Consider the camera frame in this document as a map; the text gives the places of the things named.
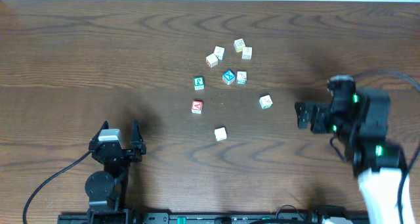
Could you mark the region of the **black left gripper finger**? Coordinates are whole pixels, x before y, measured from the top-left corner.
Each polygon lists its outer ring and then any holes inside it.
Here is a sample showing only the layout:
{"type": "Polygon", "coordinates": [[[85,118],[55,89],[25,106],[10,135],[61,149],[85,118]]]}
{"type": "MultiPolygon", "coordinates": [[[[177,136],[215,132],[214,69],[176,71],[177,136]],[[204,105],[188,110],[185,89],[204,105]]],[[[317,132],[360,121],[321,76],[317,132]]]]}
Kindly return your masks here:
{"type": "Polygon", "coordinates": [[[134,120],[133,122],[133,129],[131,133],[131,144],[136,148],[142,148],[144,145],[144,141],[140,134],[140,129],[138,126],[138,120],[134,120]]]}
{"type": "Polygon", "coordinates": [[[98,138],[99,138],[100,132],[101,132],[103,129],[109,129],[109,125],[108,125],[108,122],[107,122],[107,121],[104,121],[104,123],[101,125],[101,127],[100,127],[100,129],[98,130],[98,132],[96,133],[96,135],[92,138],[92,141],[98,141],[98,138]]]}

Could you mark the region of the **green picture block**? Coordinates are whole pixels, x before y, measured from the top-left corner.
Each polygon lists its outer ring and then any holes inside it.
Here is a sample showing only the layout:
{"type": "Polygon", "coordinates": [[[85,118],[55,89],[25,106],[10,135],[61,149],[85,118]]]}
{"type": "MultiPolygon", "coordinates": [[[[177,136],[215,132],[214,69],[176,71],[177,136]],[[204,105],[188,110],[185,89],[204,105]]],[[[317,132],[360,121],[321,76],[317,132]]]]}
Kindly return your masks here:
{"type": "Polygon", "coordinates": [[[273,105],[273,101],[272,101],[270,95],[262,96],[259,99],[259,103],[260,103],[260,106],[261,106],[262,109],[270,108],[273,105]]]}

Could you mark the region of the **red letter A block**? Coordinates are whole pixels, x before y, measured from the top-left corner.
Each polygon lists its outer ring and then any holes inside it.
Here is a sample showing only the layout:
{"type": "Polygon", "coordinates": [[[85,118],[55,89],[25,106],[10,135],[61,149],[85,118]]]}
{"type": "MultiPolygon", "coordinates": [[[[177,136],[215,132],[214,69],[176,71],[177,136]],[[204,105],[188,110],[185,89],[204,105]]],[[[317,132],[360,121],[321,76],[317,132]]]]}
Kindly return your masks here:
{"type": "Polygon", "coordinates": [[[194,114],[201,114],[203,110],[203,102],[202,101],[192,101],[191,111],[194,114]]]}

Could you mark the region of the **plain white block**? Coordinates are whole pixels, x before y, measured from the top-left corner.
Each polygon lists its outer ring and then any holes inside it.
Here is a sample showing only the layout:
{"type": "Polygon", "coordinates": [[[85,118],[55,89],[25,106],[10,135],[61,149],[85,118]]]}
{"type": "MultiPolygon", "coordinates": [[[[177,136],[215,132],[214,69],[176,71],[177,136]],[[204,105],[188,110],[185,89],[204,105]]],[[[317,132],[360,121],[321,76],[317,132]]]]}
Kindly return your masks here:
{"type": "Polygon", "coordinates": [[[225,127],[219,127],[214,130],[216,141],[227,139],[227,132],[225,127]]]}

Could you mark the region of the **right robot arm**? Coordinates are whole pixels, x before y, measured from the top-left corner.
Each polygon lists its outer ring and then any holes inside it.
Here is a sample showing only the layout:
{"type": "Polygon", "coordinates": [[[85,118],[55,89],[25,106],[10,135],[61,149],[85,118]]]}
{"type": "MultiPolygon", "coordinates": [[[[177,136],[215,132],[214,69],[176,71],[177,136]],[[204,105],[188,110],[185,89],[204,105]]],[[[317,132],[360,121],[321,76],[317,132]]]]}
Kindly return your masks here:
{"type": "Polygon", "coordinates": [[[296,102],[297,126],[332,134],[345,146],[370,223],[415,223],[410,200],[412,162],[401,145],[387,140],[390,97],[386,91],[357,88],[351,76],[327,83],[329,103],[296,102]]]}

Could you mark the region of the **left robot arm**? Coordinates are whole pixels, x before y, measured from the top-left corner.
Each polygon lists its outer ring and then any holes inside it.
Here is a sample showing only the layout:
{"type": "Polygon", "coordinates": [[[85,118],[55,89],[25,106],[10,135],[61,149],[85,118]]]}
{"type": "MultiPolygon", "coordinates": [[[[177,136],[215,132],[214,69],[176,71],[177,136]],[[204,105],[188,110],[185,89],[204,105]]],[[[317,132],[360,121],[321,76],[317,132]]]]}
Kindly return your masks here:
{"type": "Polygon", "coordinates": [[[104,169],[89,176],[85,192],[89,197],[87,220],[89,223],[142,223],[143,216],[125,205],[132,163],[141,162],[146,145],[140,134],[138,121],[133,122],[132,148],[123,148],[119,129],[110,129],[104,122],[89,142],[92,158],[104,169]]]}

